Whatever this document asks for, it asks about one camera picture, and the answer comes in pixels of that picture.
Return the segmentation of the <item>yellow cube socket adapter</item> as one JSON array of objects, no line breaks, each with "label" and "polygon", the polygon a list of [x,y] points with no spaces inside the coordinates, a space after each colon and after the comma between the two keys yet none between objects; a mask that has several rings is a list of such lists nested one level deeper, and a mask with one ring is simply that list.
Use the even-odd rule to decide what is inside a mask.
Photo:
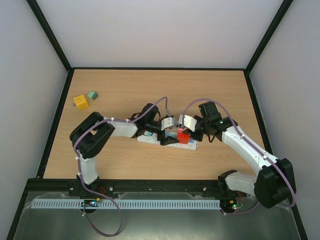
[{"label": "yellow cube socket adapter", "polygon": [[83,94],[74,97],[73,102],[79,111],[83,111],[89,107],[89,103]]}]

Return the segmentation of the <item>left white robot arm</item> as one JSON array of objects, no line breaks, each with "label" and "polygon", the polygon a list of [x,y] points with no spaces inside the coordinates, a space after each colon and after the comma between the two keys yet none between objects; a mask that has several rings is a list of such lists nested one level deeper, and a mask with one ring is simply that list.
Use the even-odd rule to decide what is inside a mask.
[{"label": "left white robot arm", "polygon": [[77,155],[78,178],[86,185],[99,178],[97,155],[111,137],[138,138],[150,132],[156,135],[161,146],[177,144],[178,139],[166,135],[166,129],[175,125],[174,116],[167,114],[156,121],[159,114],[159,108],[152,103],[126,120],[104,117],[97,111],[91,113],[69,136]]}]

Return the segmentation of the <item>white power strip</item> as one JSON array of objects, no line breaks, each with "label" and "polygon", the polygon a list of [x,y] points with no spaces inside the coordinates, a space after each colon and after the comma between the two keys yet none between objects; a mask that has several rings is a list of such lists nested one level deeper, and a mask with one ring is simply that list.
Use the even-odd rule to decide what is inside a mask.
[{"label": "white power strip", "polygon": [[161,144],[161,142],[158,140],[158,136],[156,133],[145,131],[143,135],[140,135],[137,137],[137,141],[140,143],[148,143],[153,145],[180,148],[180,149],[186,149],[186,150],[192,150],[192,151],[195,151],[199,145],[199,143],[193,139],[189,139],[188,143],[178,142],[177,132],[166,131],[164,137],[165,137],[165,140],[168,140],[168,142]]}]

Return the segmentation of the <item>green plug adapter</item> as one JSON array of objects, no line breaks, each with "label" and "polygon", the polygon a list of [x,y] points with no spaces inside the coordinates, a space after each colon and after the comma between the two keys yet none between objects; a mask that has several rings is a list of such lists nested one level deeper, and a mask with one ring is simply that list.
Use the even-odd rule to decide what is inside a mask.
[{"label": "green plug adapter", "polygon": [[88,94],[87,94],[87,97],[89,98],[89,99],[91,99],[91,100],[96,100],[98,97],[99,97],[99,95],[98,95],[98,93],[96,92],[96,91],[90,91]]}]

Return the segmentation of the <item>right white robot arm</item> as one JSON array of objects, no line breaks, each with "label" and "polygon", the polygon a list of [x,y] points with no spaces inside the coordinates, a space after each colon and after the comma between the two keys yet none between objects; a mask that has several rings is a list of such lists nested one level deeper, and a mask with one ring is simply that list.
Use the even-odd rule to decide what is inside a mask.
[{"label": "right white robot arm", "polygon": [[255,196],[267,209],[289,200],[287,207],[296,204],[296,183],[292,163],[267,152],[241,129],[231,115],[222,117],[220,104],[208,98],[199,99],[200,115],[192,118],[187,132],[193,140],[201,142],[207,136],[209,142],[218,139],[231,147],[252,168],[254,174],[242,174],[229,170],[218,177],[218,191],[229,196],[234,191]]}]

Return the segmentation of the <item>red cube socket adapter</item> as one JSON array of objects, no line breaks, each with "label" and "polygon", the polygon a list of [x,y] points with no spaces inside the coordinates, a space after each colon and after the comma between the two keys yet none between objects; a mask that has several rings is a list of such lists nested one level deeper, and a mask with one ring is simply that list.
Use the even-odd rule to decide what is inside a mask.
[{"label": "red cube socket adapter", "polygon": [[187,145],[190,141],[190,135],[188,133],[184,133],[187,128],[178,128],[177,130],[177,140],[180,144]]}]

